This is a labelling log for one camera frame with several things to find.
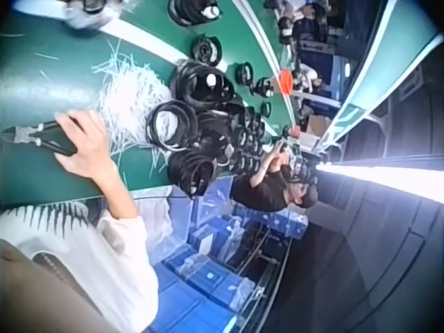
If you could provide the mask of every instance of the white wire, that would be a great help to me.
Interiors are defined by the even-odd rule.
[[[170,101],[169,88],[163,84],[148,64],[137,66],[133,55],[119,52],[119,43],[111,48],[110,59],[93,66],[93,74],[103,74],[103,86],[96,105],[110,137],[112,155],[131,147],[153,148],[151,173],[159,156],[166,152],[151,146],[145,138],[145,118],[159,104]],[[170,138],[177,128],[177,117],[161,112],[157,118],[159,135]]]

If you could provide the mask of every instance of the green mat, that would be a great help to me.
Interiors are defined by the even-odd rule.
[[[231,3],[221,3],[222,19],[182,28],[169,19],[165,0],[141,1],[124,21],[138,26],[170,45],[189,54],[191,41],[199,34],[217,36],[223,45],[223,59],[230,65],[227,75],[234,81],[234,66],[249,61],[256,78],[271,76],[263,51],[253,32]],[[70,108],[90,108],[96,103],[103,84],[102,74],[93,74],[91,66],[107,61],[117,38],[104,33],[92,37],[74,35],[59,21],[10,13],[0,33],[18,34],[0,37],[0,130],[10,126],[32,126],[52,120],[54,112]],[[149,63],[162,80],[169,82],[174,66],[144,49],[125,41],[120,52],[132,54],[139,65]],[[36,53],[53,57],[43,58]],[[258,108],[263,99],[251,96],[236,86],[248,104]],[[277,131],[289,123],[281,96],[269,99],[273,113],[269,123]],[[49,152],[34,146],[1,146],[0,205],[23,205],[74,200],[99,195],[86,179],[63,171]],[[130,149],[120,159],[119,170],[130,190],[167,185],[165,170],[151,172],[150,151]]]

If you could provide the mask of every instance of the wire cutter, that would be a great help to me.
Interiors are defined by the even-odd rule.
[[[42,133],[55,128],[60,128],[60,125],[57,123],[57,121],[39,123],[35,127],[14,126],[0,133],[0,138],[3,138],[13,144],[34,143],[37,147],[44,147],[53,151],[54,153],[59,153],[66,156],[70,156],[76,153],[75,151],[70,151],[61,147],[61,145],[57,144],[54,141],[46,141],[40,137]]]

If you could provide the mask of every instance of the orange object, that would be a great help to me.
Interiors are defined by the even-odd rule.
[[[291,137],[294,137],[295,139],[298,139],[300,136],[300,126],[293,126],[290,130],[289,130],[289,135]]]
[[[293,91],[293,76],[288,69],[283,69],[279,75],[279,86],[283,94],[290,95]]]

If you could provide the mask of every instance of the white shirt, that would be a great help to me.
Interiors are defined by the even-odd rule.
[[[300,73],[302,74],[302,86],[307,88],[310,93],[313,92],[312,81],[318,78],[318,73],[312,69],[310,66],[301,63]]]
[[[154,320],[158,283],[146,254],[142,218],[116,220],[104,211],[97,229],[81,203],[26,206],[0,216],[0,238],[29,259],[57,257],[105,320],[123,333],[140,333]]]

